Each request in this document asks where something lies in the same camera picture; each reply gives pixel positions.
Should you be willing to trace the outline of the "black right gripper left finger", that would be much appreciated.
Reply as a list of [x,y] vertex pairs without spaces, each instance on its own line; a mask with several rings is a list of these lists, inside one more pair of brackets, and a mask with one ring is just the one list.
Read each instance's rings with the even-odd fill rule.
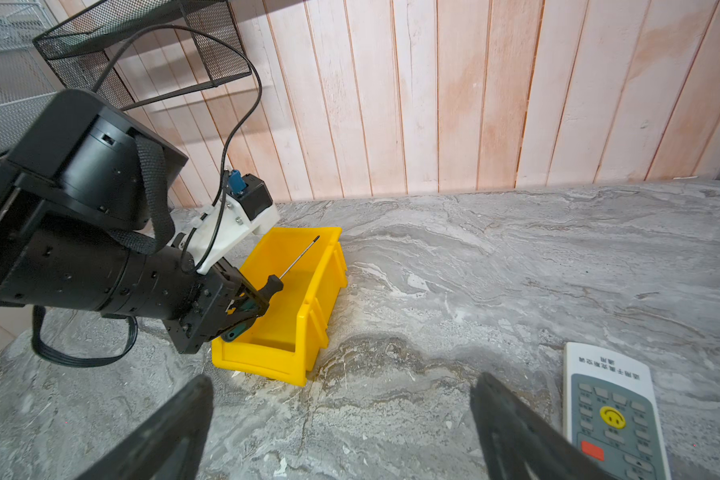
[[81,479],[194,479],[213,415],[213,384],[199,375]]

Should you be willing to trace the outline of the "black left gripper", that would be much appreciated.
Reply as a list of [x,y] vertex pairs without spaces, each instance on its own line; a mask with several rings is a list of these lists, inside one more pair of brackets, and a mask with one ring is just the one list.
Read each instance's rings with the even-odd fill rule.
[[252,328],[270,306],[270,283],[256,289],[228,261],[221,260],[205,275],[195,274],[164,326],[176,350],[195,354],[215,339],[231,343]]

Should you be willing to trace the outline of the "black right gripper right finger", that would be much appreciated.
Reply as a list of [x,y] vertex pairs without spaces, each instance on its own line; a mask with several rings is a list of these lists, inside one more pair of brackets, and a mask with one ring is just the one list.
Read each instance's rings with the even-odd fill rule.
[[470,409],[491,479],[608,479],[496,377],[483,372]]

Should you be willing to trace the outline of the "green black screwdriver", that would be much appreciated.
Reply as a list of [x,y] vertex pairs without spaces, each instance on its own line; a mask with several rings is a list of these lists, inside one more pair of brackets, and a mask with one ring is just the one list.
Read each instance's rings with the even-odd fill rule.
[[[282,279],[293,269],[293,267],[302,259],[302,257],[317,243],[317,241],[320,239],[320,236],[317,235],[306,247],[305,249],[299,254],[298,257],[294,259],[294,261],[288,266],[288,268],[279,276],[270,275],[267,279],[267,282],[265,286],[259,290],[259,293],[264,297],[264,299],[270,303],[272,297],[282,291],[284,289],[284,285],[282,282]],[[236,340],[240,335],[245,333],[247,330],[249,330],[256,322],[258,318],[263,316],[268,307],[266,307],[262,313],[256,313],[251,318],[248,318],[246,320],[243,320],[237,324],[235,324],[230,330],[226,331],[221,335],[221,338],[224,342],[231,343],[232,341]]]

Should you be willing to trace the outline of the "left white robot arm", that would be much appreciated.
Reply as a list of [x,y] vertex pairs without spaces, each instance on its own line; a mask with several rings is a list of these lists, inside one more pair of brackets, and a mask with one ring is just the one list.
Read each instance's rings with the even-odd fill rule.
[[227,171],[208,239],[180,234],[168,191],[186,156],[98,95],[55,94],[0,156],[0,308],[31,306],[32,346],[73,358],[41,337],[50,307],[126,321],[161,320],[176,350],[233,341],[268,310],[282,285],[252,285],[226,260],[274,209],[264,182]]

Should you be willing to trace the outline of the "yellow plastic bin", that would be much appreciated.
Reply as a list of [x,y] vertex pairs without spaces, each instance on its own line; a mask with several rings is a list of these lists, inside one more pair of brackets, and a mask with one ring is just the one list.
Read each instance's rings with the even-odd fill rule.
[[251,328],[231,342],[212,341],[215,367],[306,385],[318,353],[329,345],[330,316],[347,286],[341,233],[339,227],[275,227],[261,238],[241,273],[257,288],[270,274],[281,274],[284,288]]

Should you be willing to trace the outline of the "white remote control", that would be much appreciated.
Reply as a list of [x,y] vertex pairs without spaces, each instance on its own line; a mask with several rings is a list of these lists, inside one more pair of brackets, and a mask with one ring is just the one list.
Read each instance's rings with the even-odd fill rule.
[[670,480],[650,368],[602,347],[564,348],[568,441],[612,479]]

